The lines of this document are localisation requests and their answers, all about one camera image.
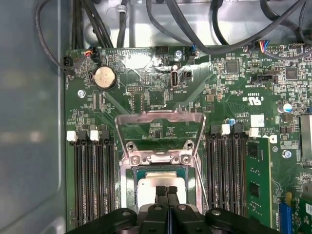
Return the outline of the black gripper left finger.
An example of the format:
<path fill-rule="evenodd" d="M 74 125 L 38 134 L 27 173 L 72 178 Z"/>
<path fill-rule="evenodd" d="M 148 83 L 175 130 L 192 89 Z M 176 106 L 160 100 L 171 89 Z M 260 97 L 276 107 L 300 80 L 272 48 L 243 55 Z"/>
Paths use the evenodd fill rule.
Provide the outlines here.
<path fill-rule="evenodd" d="M 69 234 L 165 234 L 168 226 L 167 188 L 156 186 L 155 203 L 137 214 L 120 208 L 69 231 Z"/>

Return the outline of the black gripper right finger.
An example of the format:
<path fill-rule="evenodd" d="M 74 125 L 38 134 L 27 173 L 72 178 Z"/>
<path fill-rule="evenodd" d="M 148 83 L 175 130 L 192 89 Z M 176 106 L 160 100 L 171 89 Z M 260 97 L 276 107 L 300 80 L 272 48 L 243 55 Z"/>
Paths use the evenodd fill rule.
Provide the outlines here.
<path fill-rule="evenodd" d="M 177 187 L 168 187 L 176 234 L 277 234 L 274 230 L 252 218 L 245 218 L 221 208 L 212 208 L 205 214 L 188 204 L 179 203 Z"/>

